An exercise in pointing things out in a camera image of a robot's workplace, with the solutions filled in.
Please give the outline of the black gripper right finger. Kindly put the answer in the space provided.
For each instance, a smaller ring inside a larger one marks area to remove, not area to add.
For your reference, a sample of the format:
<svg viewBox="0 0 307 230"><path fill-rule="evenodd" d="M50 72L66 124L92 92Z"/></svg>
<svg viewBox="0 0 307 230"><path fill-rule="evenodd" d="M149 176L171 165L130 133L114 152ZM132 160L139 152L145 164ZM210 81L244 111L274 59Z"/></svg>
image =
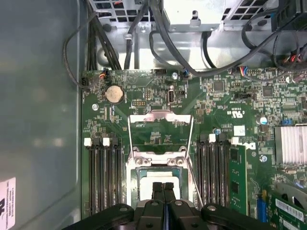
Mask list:
<svg viewBox="0 0 307 230"><path fill-rule="evenodd" d="M171 230L272 230L268 223L240 214L217 204L197 210L187 201L176 199L173 183L165 184L165 201Z"/></svg>

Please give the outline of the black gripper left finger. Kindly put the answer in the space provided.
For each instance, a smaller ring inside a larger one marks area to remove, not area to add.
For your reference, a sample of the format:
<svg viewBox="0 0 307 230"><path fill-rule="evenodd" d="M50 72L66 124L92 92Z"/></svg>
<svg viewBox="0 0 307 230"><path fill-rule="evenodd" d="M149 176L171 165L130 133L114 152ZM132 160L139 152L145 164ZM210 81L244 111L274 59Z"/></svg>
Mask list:
<svg viewBox="0 0 307 230"><path fill-rule="evenodd" d="M140 201L135 209L116 204L65 227L66 230L161 230L165 218L164 188L153 183L152 198Z"/></svg>

